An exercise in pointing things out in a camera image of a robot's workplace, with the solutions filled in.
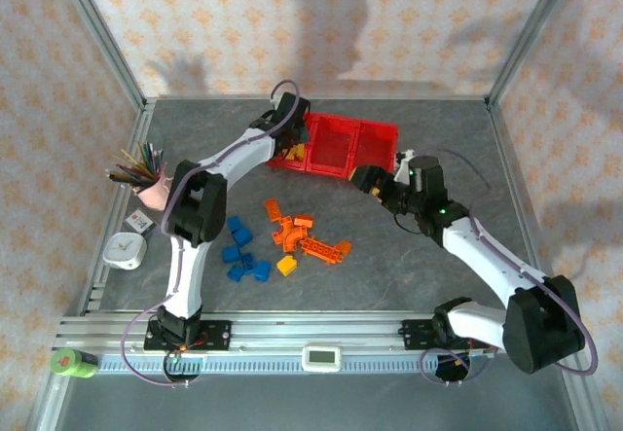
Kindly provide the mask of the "pink cup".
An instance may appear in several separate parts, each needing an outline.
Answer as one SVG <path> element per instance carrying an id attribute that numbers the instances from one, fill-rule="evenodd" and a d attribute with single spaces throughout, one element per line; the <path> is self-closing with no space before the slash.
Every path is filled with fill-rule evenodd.
<path id="1" fill-rule="evenodd" d="M 134 192 L 141 202 L 152 210 L 164 211 L 168 202 L 172 179 L 166 176 L 165 169 L 166 164 L 163 164 L 153 185 Z"/>

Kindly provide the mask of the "aluminium side rail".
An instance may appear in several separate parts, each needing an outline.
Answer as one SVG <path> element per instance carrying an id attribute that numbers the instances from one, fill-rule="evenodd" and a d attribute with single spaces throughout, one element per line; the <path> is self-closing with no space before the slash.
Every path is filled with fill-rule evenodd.
<path id="1" fill-rule="evenodd" d="M 549 276 L 557 275 L 559 272 L 553 269 L 548 257 L 544 255 L 540 227 L 534 213 L 527 181 L 512 144 L 501 107 L 490 103 L 487 105 L 487 109 L 510 196 L 527 250 L 528 261 L 535 268 L 540 269 Z"/>
<path id="2" fill-rule="evenodd" d="M 155 101 L 149 100 L 136 115 L 134 125 L 128 137 L 128 147 L 132 148 L 136 142 L 142 142 L 146 139 L 154 107 Z M 108 275 L 108 268 L 103 263 L 103 250 L 108 239 L 122 229 L 130 196 L 131 190 L 118 185 L 114 186 L 113 194 L 109 199 L 104 215 L 103 227 L 87 271 L 85 284 L 76 303 L 76 314 L 79 316 L 85 315 L 89 311 L 89 305 L 94 300 L 92 291 L 95 291 L 99 297 L 102 296 Z"/>

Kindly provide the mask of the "green tape roll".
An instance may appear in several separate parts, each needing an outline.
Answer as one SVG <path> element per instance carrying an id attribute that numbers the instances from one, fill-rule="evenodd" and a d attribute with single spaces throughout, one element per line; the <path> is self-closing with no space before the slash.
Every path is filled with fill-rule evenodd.
<path id="1" fill-rule="evenodd" d="M 93 354 L 64 347 L 55 351 L 50 361 L 50 369 L 60 376 L 89 378 L 98 372 L 99 362 Z"/>

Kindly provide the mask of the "long orange lego piece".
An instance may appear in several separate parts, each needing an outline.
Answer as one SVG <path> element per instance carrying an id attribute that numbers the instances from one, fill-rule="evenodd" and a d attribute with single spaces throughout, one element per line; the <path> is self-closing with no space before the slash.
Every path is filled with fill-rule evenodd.
<path id="1" fill-rule="evenodd" d="M 305 255 L 314 256 L 329 265 L 338 264 L 343 261 L 343 254 L 339 249 L 312 237 L 302 239 L 301 248 Z"/>

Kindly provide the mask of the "aluminium frame post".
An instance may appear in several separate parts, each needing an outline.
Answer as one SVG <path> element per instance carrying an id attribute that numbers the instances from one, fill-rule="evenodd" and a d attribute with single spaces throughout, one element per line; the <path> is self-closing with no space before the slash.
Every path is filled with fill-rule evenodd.
<path id="1" fill-rule="evenodd" d="M 495 105 L 501 100 L 512 78 L 520 68 L 531 46 L 535 42 L 547 19 L 555 9 L 559 0 L 537 0 L 529 13 L 518 38 L 511 47 L 508 57 L 501 65 L 498 76 L 495 78 L 489 93 L 484 97 L 487 109 L 492 112 Z"/>
<path id="2" fill-rule="evenodd" d="M 98 9 L 95 0 L 72 1 L 76 6 L 79 17 L 86 25 L 87 30 L 119 82 L 130 104 L 138 111 L 142 111 L 146 104 L 146 96 L 137 83 L 119 44 L 113 36 L 103 13 Z"/>

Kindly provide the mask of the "bunch of coloured pencils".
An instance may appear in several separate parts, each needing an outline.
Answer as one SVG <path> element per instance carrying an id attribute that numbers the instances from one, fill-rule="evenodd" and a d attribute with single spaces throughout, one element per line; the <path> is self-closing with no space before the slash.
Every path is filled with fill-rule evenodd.
<path id="1" fill-rule="evenodd" d="M 106 178 L 139 193 L 157 184 L 165 176 L 164 151 L 151 142 L 135 142 L 132 150 L 121 149 L 112 168 L 104 170 Z"/>

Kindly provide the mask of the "white square clock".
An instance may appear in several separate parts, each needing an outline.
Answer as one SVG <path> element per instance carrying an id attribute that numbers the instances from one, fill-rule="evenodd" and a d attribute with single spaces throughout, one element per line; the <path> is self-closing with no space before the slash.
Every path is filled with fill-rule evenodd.
<path id="1" fill-rule="evenodd" d="M 115 233 L 103 250 L 103 262 L 113 269 L 137 269 L 146 254 L 147 241 L 138 233 Z"/>

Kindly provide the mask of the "small grey card box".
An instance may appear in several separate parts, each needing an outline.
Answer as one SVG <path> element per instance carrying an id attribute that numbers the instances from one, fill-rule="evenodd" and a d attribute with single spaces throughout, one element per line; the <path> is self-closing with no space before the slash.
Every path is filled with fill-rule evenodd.
<path id="1" fill-rule="evenodd" d="M 124 225 L 130 231 L 142 236 L 146 236 L 157 226 L 155 221 L 139 208 L 126 216 Z"/>

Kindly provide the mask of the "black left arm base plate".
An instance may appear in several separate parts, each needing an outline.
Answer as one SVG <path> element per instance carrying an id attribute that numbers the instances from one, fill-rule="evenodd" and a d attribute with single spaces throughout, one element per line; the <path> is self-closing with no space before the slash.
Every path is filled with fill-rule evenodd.
<path id="1" fill-rule="evenodd" d="M 227 351 L 232 339 L 233 323 L 227 320 L 200 320 L 187 329 L 181 337 L 150 320 L 143 348 L 146 351 Z"/>

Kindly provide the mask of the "white digital timer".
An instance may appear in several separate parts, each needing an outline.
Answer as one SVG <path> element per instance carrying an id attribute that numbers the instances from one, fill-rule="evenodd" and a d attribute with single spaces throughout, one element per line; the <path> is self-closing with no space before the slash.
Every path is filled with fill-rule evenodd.
<path id="1" fill-rule="evenodd" d="M 337 373 L 342 368 L 342 350 L 336 345 L 308 344 L 302 349 L 302 368 L 310 373 Z"/>

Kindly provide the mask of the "aluminium mounting rail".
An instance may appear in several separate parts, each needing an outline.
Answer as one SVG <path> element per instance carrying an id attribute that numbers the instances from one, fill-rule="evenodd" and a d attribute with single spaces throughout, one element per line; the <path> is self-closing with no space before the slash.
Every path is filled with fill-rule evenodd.
<path id="1" fill-rule="evenodd" d="M 73 347 L 87 352 L 115 353 L 126 338 L 128 350 L 141 355 L 148 316 L 135 321 L 134 312 L 94 311 L 65 316 L 53 348 Z M 206 321 L 232 323 L 229 354 L 293 354 L 312 343 L 336 344 L 350 355 L 404 353 L 399 330 L 406 320 L 429 321 L 429 314 L 412 311 L 233 311 L 202 315 Z"/>

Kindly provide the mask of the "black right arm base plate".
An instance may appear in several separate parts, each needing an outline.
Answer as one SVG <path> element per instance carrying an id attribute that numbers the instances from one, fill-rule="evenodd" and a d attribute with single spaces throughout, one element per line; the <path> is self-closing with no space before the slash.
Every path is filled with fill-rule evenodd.
<path id="1" fill-rule="evenodd" d="M 435 319 L 406 319 L 398 329 L 406 350 L 445 348 L 449 350 L 487 349 L 481 341 L 469 338 L 451 337 L 444 331 L 442 323 Z"/>

